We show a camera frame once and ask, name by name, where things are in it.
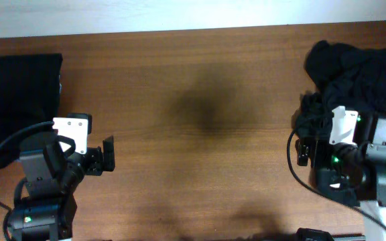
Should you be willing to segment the black trousers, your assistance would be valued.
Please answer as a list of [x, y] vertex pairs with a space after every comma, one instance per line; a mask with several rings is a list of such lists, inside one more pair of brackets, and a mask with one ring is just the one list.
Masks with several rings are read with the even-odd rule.
[[62, 54], [0, 56], [0, 143], [56, 117], [62, 62]]

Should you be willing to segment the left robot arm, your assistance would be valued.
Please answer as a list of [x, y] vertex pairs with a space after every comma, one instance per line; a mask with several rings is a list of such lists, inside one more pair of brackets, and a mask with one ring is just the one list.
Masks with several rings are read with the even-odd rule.
[[115, 169], [114, 138], [77, 153], [73, 139], [45, 131], [23, 140], [20, 150], [25, 177], [15, 188], [14, 209], [5, 219], [12, 240], [71, 240], [74, 192], [85, 176]]

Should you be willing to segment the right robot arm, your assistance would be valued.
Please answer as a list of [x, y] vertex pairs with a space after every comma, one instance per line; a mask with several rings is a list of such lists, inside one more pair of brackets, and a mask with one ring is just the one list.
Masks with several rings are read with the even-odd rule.
[[299, 184], [362, 215], [367, 238], [386, 240], [386, 116], [340, 106], [300, 115], [290, 135], [297, 164], [312, 172]]

